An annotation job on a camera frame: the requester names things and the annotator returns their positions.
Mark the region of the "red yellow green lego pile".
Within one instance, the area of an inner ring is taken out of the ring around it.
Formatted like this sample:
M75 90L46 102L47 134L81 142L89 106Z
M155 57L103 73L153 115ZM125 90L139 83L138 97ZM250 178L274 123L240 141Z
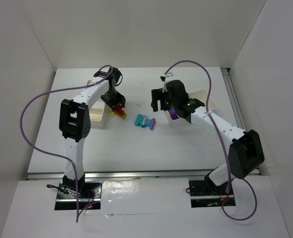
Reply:
M121 119L125 119L127 114L124 111L124 107L121 105L117 105L114 109L109 113L111 116L118 116Z

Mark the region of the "purple curved lego base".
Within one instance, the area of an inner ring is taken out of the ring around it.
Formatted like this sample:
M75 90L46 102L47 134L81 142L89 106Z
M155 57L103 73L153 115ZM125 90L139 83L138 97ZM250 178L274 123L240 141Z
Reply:
M149 123L149 129L150 129L150 130L153 130L153 128L154 128L154 126L155 126L155 122L156 122L155 118L152 118L152 119L150 120L150 123Z

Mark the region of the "teal character lego figure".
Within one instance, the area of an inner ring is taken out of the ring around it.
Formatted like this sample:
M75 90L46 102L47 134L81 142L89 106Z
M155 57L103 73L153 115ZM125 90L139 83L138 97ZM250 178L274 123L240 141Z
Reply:
M142 114L137 115L135 120L135 126L145 128L145 127L150 127L150 124L151 124L151 120L147 116Z

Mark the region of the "purple printed lego brick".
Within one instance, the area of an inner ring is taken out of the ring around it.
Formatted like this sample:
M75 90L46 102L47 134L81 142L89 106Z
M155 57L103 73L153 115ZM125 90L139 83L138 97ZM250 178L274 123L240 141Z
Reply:
M174 109L170 109L168 112L169 112L171 120L180 119L180 117L177 115L177 113L176 113L176 111Z

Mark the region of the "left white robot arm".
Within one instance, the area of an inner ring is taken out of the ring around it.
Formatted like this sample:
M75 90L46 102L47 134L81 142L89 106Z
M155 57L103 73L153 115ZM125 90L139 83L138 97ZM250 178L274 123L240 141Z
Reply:
M84 140L91 129L90 109L101 99L115 114L123 117L126 99L116 87L122 81L119 69L111 67L107 72L97 71L86 89L73 99L64 99L60 107L59 129L65 139L67 157L63 185L72 190L82 190L85 187L85 172L83 168Z

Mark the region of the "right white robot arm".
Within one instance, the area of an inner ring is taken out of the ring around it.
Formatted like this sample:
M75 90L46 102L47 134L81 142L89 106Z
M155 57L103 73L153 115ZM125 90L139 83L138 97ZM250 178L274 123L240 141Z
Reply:
M237 178L244 179L264 161L259 134L245 131L208 110L204 102L190 98L180 80L170 80L162 88L151 91L153 111L174 110L177 116L219 139L226 163L205 176L207 188L212 189Z

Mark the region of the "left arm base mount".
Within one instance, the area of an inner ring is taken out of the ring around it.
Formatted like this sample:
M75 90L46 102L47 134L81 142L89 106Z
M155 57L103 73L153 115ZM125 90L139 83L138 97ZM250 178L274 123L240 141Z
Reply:
M85 178L81 178L78 186L79 210L100 210L102 182L86 181ZM57 192L55 211L76 210L76 191L74 188L63 184L62 181L59 185L47 184L46 187Z

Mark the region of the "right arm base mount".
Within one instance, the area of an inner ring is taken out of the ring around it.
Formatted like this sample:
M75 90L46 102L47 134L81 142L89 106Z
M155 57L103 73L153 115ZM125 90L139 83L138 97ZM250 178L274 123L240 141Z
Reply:
M234 192L232 188L227 192L227 185L216 186L205 176L203 180L190 180L185 192L190 195L192 208L221 207L224 202L224 206L235 206Z

